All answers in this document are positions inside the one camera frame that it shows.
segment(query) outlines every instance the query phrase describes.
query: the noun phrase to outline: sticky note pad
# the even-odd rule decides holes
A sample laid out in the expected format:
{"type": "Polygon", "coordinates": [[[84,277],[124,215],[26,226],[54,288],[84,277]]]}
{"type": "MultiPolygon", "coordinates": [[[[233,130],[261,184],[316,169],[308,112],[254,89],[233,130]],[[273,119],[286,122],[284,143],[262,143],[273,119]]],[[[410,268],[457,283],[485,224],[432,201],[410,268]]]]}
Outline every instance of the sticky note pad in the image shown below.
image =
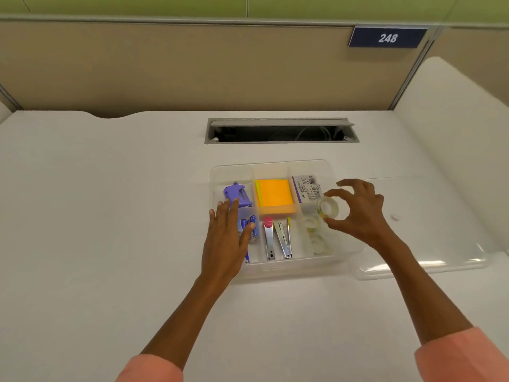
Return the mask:
{"type": "Polygon", "coordinates": [[[260,206],[293,205],[288,180],[257,180],[255,186],[260,206]]]}

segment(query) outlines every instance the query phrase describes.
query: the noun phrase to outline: number 248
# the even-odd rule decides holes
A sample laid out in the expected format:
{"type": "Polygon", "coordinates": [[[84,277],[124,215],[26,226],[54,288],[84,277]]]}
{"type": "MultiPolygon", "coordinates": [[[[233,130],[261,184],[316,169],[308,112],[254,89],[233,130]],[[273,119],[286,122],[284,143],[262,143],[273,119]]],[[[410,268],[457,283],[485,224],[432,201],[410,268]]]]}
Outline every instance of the number 248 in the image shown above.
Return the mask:
{"type": "Polygon", "coordinates": [[[379,43],[395,43],[398,39],[398,34],[385,34],[382,33],[382,36],[380,36],[380,40],[378,40],[379,43]]]}

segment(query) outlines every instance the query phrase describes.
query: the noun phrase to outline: pink sleeve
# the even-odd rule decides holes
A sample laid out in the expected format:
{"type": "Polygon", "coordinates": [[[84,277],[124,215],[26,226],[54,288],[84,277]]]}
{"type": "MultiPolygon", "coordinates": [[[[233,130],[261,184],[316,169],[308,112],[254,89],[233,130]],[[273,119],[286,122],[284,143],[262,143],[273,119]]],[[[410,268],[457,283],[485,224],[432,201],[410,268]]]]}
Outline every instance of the pink sleeve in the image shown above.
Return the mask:
{"type": "Polygon", "coordinates": [[[182,371],[160,357],[142,354],[132,357],[116,382],[182,382],[182,371]]]}
{"type": "Polygon", "coordinates": [[[415,359],[424,382],[509,381],[509,361],[480,328],[428,342],[415,359]]]}

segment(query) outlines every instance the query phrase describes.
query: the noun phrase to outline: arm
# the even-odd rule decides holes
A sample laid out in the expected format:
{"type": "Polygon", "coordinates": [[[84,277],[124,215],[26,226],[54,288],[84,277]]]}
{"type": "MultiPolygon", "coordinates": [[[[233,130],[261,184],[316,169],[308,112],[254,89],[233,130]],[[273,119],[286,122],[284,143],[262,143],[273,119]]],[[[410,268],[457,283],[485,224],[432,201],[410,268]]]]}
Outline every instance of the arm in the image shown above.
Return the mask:
{"type": "Polygon", "coordinates": [[[426,382],[502,382],[509,361],[421,268],[409,247],[391,230],[382,214],[384,197],[361,180],[342,180],[354,194],[333,189],[350,206],[344,220],[326,218],[332,229],[348,233],[378,251],[396,278],[421,344],[415,358],[426,382]]]}
{"type": "Polygon", "coordinates": [[[472,328],[472,324],[416,261],[408,246],[391,230],[382,214],[384,197],[375,194],[372,183],[342,180],[354,194],[333,189],[326,196],[338,196],[350,206],[344,220],[326,218],[330,228],[348,233],[378,251],[391,268],[412,318],[421,344],[472,328]]]}
{"type": "Polygon", "coordinates": [[[201,274],[186,298],[143,349],[142,354],[133,358],[119,375],[118,382],[182,378],[179,370],[179,375],[175,378],[170,378],[169,374],[175,374],[176,368],[184,369],[207,315],[230,281],[238,274],[247,253],[247,245],[255,225],[249,224],[239,239],[238,205],[239,201],[236,199],[229,210],[229,201],[226,200],[224,204],[218,203],[216,213],[210,210],[201,274]]]}

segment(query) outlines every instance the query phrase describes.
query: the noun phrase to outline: tape roll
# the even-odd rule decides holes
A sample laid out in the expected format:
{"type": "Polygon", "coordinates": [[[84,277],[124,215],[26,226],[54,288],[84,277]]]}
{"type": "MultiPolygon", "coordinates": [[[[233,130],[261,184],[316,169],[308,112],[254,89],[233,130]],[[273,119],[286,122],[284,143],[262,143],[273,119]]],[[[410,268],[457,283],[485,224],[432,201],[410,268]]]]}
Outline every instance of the tape roll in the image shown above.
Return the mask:
{"type": "Polygon", "coordinates": [[[330,197],[322,197],[317,201],[317,213],[322,218],[335,218],[340,213],[340,207],[337,202],[330,197]]]}
{"type": "Polygon", "coordinates": [[[308,233],[315,233],[320,228],[321,221],[316,216],[306,216],[304,217],[304,226],[306,227],[308,233]]]}
{"type": "Polygon", "coordinates": [[[317,233],[310,233],[309,240],[311,240],[311,249],[315,256],[323,256],[329,254],[329,248],[325,239],[317,233]]]}

